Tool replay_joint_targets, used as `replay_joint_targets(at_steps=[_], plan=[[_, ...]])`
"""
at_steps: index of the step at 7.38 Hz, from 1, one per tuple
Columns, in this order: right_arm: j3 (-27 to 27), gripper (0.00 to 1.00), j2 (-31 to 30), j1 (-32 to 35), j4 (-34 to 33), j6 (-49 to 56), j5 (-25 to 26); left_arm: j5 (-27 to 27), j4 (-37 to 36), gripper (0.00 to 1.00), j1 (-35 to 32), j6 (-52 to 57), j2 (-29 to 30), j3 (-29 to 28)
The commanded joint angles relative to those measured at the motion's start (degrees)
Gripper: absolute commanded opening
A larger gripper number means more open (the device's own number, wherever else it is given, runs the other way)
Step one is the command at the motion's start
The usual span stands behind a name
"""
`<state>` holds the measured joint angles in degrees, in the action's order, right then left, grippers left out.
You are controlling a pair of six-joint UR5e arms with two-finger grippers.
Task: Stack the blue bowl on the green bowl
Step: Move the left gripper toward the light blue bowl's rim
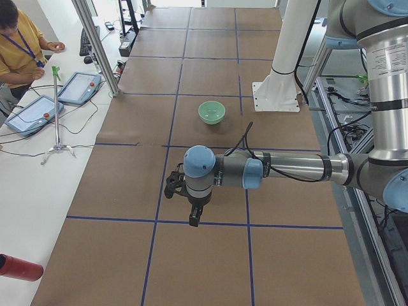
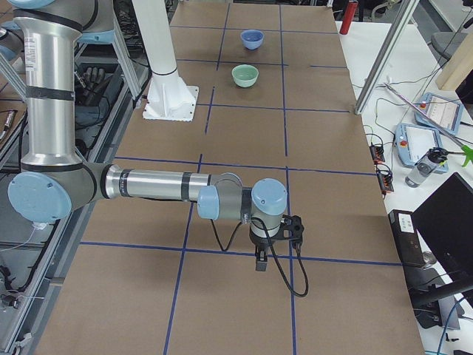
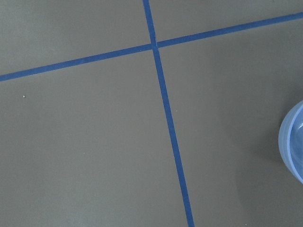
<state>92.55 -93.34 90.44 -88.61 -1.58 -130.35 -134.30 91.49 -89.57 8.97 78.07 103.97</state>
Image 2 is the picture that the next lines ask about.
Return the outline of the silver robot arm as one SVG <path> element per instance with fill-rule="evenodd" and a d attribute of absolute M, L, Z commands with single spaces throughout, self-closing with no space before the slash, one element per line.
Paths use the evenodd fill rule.
<path fill-rule="evenodd" d="M 12 207 L 30 221 L 51 223 L 100 199 L 194 202 L 201 218 L 248 224 L 256 270 L 264 271 L 273 244 L 284 237 L 287 192 L 279 181 L 245 187 L 232 173 L 123 169 L 76 153 L 74 49 L 81 39 L 113 40 L 113 3 L 15 1 L 13 7 L 24 35 L 29 150 L 8 187 Z"/>

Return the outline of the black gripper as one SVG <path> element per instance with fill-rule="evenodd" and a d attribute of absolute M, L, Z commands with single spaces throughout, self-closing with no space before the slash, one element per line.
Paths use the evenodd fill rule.
<path fill-rule="evenodd" d="M 258 272 L 264 272 L 267 270 L 268 265 L 268 249 L 270 248 L 271 238 L 260 237 L 259 235 L 250 231 L 249 237 L 251 242 L 255 245 L 255 270 Z"/>

